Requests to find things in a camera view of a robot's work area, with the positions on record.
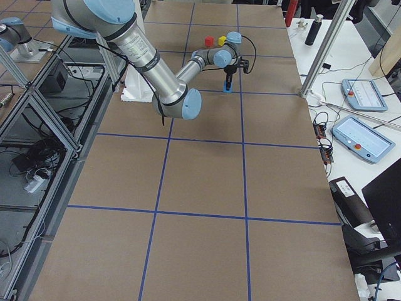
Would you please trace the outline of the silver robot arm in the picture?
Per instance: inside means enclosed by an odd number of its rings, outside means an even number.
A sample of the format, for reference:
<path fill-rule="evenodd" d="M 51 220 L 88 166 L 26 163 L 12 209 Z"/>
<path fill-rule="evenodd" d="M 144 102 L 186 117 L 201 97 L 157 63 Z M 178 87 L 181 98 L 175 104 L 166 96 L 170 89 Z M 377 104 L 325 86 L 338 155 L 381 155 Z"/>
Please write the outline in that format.
<path fill-rule="evenodd" d="M 237 69 L 249 71 L 248 60 L 240 55 L 243 35 L 236 31 L 229 32 L 219 48 L 193 52 L 186 65 L 173 73 L 138 26 L 133 1 L 52 1 L 51 9 L 54 29 L 79 38 L 100 35 L 116 44 L 121 57 L 152 86 L 152 104 L 162 117 L 193 120 L 199 115 L 201 93 L 188 84 L 206 66 L 225 71 L 226 92 L 231 91 Z"/>

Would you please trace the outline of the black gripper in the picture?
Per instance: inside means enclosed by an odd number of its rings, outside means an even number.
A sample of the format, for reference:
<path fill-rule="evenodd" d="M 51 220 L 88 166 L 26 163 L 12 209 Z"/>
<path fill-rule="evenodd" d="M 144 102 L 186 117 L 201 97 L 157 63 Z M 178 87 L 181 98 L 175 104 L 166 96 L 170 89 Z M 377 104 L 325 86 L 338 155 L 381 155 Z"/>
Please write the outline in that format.
<path fill-rule="evenodd" d="M 245 74 L 249 73 L 249 61 L 246 59 L 243 59 L 241 56 L 238 58 L 238 60 L 235 62 L 233 65 L 227 65 L 225 67 L 225 73 L 226 73 L 226 81 L 225 81 L 225 87 L 230 88 L 232 86 L 232 78 L 233 74 L 237 72 L 238 69 L 242 69 Z"/>

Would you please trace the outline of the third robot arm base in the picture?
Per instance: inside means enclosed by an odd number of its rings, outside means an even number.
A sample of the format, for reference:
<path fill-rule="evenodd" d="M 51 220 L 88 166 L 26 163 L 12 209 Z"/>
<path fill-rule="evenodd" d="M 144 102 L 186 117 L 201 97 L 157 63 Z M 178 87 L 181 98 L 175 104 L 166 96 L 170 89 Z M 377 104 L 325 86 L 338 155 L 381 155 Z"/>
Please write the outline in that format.
<path fill-rule="evenodd" d="M 46 53 L 55 50 L 48 43 L 34 40 L 17 17 L 1 20 L 1 46 L 17 63 L 39 63 Z"/>

